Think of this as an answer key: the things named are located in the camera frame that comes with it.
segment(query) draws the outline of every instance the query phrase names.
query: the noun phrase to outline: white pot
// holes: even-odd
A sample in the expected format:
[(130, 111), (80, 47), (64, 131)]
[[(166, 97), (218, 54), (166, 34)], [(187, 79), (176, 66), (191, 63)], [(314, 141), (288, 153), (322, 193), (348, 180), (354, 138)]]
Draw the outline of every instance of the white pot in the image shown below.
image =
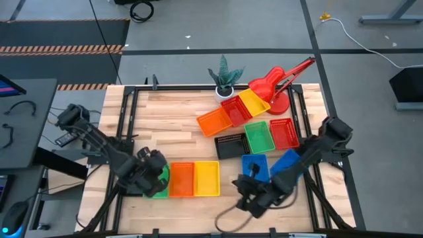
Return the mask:
[(230, 99), (230, 98), (233, 96), (233, 93), (234, 93), (234, 92), (235, 92), (235, 90), (233, 90), (233, 87), (232, 87), (232, 93), (231, 93), (229, 96), (224, 97), (224, 96), (221, 96), (221, 95), (217, 92), (217, 87), (216, 87), (214, 97), (215, 97), (215, 99), (216, 99), (216, 102), (220, 103), (220, 102), (222, 102), (222, 101), (224, 101), (224, 100)]

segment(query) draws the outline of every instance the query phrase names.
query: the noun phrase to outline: plastic basket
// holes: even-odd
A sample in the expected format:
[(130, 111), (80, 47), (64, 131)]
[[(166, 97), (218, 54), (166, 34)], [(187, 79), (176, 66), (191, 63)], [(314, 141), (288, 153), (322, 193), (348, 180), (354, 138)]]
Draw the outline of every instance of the plastic basket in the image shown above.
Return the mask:
[(238, 95), (249, 110), (251, 116), (257, 116), (270, 109), (270, 105), (259, 98), (251, 89), (241, 91)]
[(250, 112), (239, 96), (232, 97), (220, 103), (232, 121), (232, 126), (244, 124), (252, 118)]
[(192, 197), (194, 195), (194, 163), (171, 163), (171, 179), (169, 181), (170, 197)]
[(267, 166), (266, 155), (243, 155), (241, 161), (243, 164), (244, 175), (250, 175), (251, 170), (249, 169), (249, 166), (251, 163), (256, 163), (260, 167), (260, 170), (255, 176), (255, 179), (263, 182), (269, 181), (269, 168)]
[[(169, 180), (169, 175), (170, 175), (169, 167), (166, 166), (166, 167), (163, 168), (163, 173), (161, 173), (161, 175), (159, 176), (159, 179)], [(169, 197), (169, 186), (166, 189), (164, 189), (163, 191), (154, 194), (153, 197), (151, 197), (151, 198), (145, 197), (145, 198), (146, 199), (153, 199), (153, 198), (168, 198), (168, 197)]]
[(275, 149), (266, 122), (250, 123), (244, 126), (252, 153), (262, 153)]
[(217, 158), (228, 159), (250, 153), (249, 143), (245, 133), (214, 138)]
[(197, 117), (197, 122), (205, 136), (212, 136), (232, 126), (231, 119), (222, 107)]
[(274, 163), (274, 165), (270, 168), (270, 175), (274, 176), (278, 172), (291, 167), (291, 165), (293, 165), (299, 159), (300, 156), (293, 149), (287, 150), (284, 155), (281, 156), (280, 159), (278, 159), (276, 163)]
[(195, 162), (194, 195), (220, 195), (219, 161)]
[(270, 120), (270, 133), (272, 133), (276, 149), (289, 149), (299, 146), (291, 118)]

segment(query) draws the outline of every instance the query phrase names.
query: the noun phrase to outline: black desk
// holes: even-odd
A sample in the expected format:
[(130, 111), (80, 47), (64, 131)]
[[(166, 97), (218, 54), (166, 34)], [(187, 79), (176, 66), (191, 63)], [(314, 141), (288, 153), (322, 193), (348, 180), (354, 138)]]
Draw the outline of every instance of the black desk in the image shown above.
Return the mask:
[[(7, 210), (15, 202), (24, 201), (38, 192), (45, 167), (83, 180), (86, 179), (88, 171), (85, 166), (38, 147), (56, 93), (57, 80), (24, 79), (13, 80), (13, 82), (25, 89), (26, 95), (0, 98), (0, 124), (7, 123), (14, 128), (12, 145), (0, 149), (0, 174), (15, 176), (0, 213), (0, 224)], [(36, 103), (35, 116), (32, 116), (32, 106), (28, 103), (19, 104), (9, 115), (3, 114), (12, 105), (22, 100), (31, 100)], [(0, 128), (0, 145), (8, 141), (9, 131)], [(29, 200), (30, 205), (20, 237), (24, 237), (28, 228), (33, 228), (32, 224), (28, 227), (33, 210), (34, 216), (31, 223), (38, 223), (42, 206), (37, 205), (34, 209), (36, 199), (37, 196)]]
[[(57, 87), (55, 79), (26, 79), (13, 82), (27, 93), (0, 99), (0, 124), (7, 123), (15, 131), (13, 144), (6, 149), (0, 149), (0, 169), (27, 168), (32, 164)], [(16, 106), (8, 116), (3, 114), (22, 100), (36, 103), (35, 116), (31, 116), (32, 106), (28, 103)], [(9, 131), (0, 128), (0, 145), (5, 145), (8, 140)]]

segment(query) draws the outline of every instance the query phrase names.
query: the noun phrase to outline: potted plant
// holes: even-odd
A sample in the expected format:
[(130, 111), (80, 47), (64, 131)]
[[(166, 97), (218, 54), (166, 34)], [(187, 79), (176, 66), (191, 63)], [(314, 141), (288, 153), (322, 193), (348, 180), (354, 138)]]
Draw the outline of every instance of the potted plant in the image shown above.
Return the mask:
[(216, 83), (215, 98), (217, 102), (230, 99), (233, 96), (233, 86), (241, 78), (244, 69), (236, 69), (229, 72), (227, 68), (227, 60), (224, 55), (220, 59), (219, 75), (213, 73), (213, 70), (208, 69), (210, 76)]

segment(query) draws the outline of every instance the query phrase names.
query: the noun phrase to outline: white cable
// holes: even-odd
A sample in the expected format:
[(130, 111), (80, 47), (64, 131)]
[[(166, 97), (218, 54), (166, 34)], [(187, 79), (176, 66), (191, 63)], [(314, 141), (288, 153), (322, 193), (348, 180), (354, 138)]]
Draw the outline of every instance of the white cable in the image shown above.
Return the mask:
[(392, 62), (392, 60), (388, 59), (388, 57), (386, 57), (383, 54), (380, 54), (379, 52), (376, 52), (374, 50), (367, 49), (362, 44), (360, 44), (356, 39), (352, 38), (352, 36), (350, 36), (349, 33), (345, 30), (344, 24), (342, 24), (342, 22), (339, 19), (326, 19), (326, 20), (322, 20), (322, 22), (326, 22), (328, 20), (335, 20), (335, 21), (339, 22), (341, 24), (341, 26), (342, 26), (342, 29), (344, 29), (345, 34), (349, 37), (349, 39), (351, 39), (352, 41), (354, 41), (357, 45), (359, 45), (361, 48), (367, 50), (368, 52), (371, 52), (371, 53), (377, 54), (379, 56), (382, 56), (383, 58), (385, 58), (385, 60), (389, 61), (389, 63), (391, 63), (392, 65), (394, 65), (395, 67), (397, 67), (399, 69), (406, 69), (406, 68), (411, 68), (411, 67), (423, 67), (423, 65), (398, 66), (397, 64), (395, 64), (394, 62)]

